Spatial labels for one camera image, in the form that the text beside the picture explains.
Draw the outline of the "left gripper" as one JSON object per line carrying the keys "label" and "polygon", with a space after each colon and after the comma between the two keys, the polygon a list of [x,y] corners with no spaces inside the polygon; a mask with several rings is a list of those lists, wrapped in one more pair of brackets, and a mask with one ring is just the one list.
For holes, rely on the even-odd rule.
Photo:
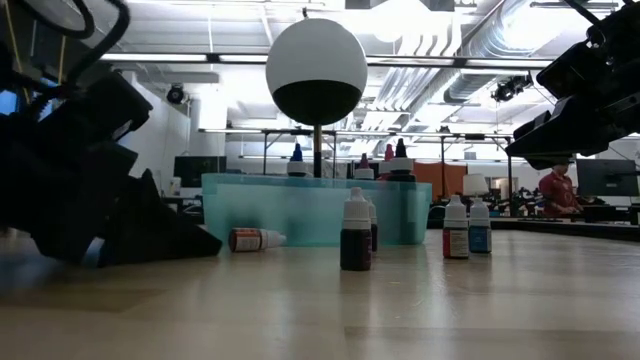
{"label": "left gripper", "polygon": [[167,206],[150,170],[129,178],[136,160],[111,140],[85,145],[0,115],[0,228],[28,233],[46,257],[79,263],[106,222],[101,267],[218,255],[223,242]]}

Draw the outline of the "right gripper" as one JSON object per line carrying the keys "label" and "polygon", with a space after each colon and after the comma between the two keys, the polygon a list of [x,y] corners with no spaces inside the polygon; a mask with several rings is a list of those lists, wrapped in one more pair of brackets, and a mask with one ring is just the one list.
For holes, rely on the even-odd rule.
{"label": "right gripper", "polygon": [[568,165],[570,153],[640,133],[640,1],[624,0],[589,29],[589,38],[608,66],[597,85],[598,105],[569,97],[517,128],[507,153],[564,153],[527,156],[532,168]]}

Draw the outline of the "small orange-label dropper bottle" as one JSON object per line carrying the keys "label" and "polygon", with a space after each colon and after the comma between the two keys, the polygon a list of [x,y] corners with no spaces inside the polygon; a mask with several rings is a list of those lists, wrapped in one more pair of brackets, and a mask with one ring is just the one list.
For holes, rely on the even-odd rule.
{"label": "small orange-label dropper bottle", "polygon": [[232,253],[259,252],[283,245],[287,237],[274,230],[258,228],[232,228],[228,245]]}

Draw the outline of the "teal translucent plastic bin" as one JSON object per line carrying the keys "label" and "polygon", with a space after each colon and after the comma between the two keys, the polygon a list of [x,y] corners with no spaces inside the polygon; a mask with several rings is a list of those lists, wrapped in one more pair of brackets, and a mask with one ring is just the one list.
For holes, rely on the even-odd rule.
{"label": "teal translucent plastic bin", "polygon": [[374,180],[207,173],[201,177],[207,230],[226,239],[233,228],[277,231],[289,247],[339,245],[344,202],[353,187],[376,207],[378,244],[424,241],[432,186]]}

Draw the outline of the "large black Chefmaster bottle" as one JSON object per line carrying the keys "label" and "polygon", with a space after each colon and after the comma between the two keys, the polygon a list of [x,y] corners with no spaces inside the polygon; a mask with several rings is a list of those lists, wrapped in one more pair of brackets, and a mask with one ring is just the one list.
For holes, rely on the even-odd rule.
{"label": "large black Chefmaster bottle", "polygon": [[395,148],[394,157],[390,160],[389,181],[396,182],[416,182],[413,174],[414,160],[409,158],[406,153],[404,139],[399,138]]}

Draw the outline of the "large pink Chefmaster bottle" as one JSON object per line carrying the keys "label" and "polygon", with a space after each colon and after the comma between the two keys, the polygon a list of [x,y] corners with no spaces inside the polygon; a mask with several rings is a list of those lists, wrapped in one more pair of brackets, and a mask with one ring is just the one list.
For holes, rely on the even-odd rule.
{"label": "large pink Chefmaster bottle", "polygon": [[391,161],[394,158],[394,150],[391,144],[386,145],[384,160],[378,165],[378,177],[385,179],[391,174]]}

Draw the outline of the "large violet Chefmaster bottle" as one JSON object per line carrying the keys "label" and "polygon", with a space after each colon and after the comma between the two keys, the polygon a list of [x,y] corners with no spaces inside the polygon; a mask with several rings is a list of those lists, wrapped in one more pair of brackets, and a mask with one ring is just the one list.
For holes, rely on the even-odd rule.
{"label": "large violet Chefmaster bottle", "polygon": [[354,169],[353,177],[357,180],[374,180],[375,171],[370,167],[367,154],[361,155],[358,166]]}

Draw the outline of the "small maroon dropper bottle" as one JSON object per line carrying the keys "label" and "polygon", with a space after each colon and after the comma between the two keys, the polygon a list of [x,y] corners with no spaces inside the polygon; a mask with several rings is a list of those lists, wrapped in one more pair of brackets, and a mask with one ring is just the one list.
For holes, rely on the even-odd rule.
{"label": "small maroon dropper bottle", "polygon": [[372,231],[369,202],[360,187],[352,187],[343,206],[340,232],[340,268],[368,271],[371,268]]}

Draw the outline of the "wide black computer monitor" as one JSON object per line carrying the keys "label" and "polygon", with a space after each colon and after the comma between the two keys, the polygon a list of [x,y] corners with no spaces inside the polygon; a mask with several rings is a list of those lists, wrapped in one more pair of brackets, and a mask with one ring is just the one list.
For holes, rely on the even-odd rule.
{"label": "wide black computer monitor", "polygon": [[640,196],[640,170],[632,160],[578,159],[576,168],[581,196]]}

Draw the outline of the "white lampshade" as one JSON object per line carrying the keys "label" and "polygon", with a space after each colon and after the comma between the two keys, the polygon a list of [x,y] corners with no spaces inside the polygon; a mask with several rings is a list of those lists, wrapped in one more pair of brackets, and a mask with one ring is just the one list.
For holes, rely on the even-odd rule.
{"label": "white lampshade", "polygon": [[489,185],[483,174],[474,173],[463,176],[463,194],[465,196],[478,197],[489,192]]}

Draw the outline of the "orange partition panel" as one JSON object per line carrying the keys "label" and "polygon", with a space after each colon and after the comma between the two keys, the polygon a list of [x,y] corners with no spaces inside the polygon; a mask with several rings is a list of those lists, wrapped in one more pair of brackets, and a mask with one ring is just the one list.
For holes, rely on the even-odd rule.
{"label": "orange partition panel", "polygon": [[468,173],[467,165],[447,163],[414,163],[413,174],[418,182],[432,185],[432,200],[462,194],[463,178]]}

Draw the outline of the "long ceiling light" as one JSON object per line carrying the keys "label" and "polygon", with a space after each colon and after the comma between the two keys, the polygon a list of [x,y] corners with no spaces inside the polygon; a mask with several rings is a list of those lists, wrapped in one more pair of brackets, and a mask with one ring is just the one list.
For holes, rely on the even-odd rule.
{"label": "long ceiling light", "polygon": [[266,54],[250,53],[107,53],[100,60],[112,63],[265,64]]}

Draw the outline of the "small dark dropper bottle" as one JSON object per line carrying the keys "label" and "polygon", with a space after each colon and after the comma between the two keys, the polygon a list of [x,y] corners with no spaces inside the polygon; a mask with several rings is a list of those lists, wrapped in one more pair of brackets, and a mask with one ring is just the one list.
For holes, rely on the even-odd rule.
{"label": "small dark dropper bottle", "polygon": [[377,209],[371,198],[367,199],[369,205],[369,218],[371,223],[371,234],[372,234],[372,252],[376,253],[378,251],[378,217],[377,217]]}

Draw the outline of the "white globe lamp black stand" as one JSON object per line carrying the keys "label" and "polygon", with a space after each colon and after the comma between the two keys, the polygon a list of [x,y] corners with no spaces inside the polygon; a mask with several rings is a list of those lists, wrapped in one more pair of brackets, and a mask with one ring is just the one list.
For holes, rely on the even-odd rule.
{"label": "white globe lamp black stand", "polygon": [[341,24],[304,18],[272,44],[265,67],[276,107],[313,128],[314,176],[322,176],[322,128],[349,115],[367,85],[368,65],[357,37]]}

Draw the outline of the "black aluminium rig frame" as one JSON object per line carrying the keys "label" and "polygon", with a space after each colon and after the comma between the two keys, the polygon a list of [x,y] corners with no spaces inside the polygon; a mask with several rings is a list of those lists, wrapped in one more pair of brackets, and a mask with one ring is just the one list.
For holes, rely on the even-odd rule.
{"label": "black aluminium rig frame", "polygon": [[525,231],[640,243],[640,227],[632,225],[526,220],[522,218],[491,218],[490,225],[493,230]]}

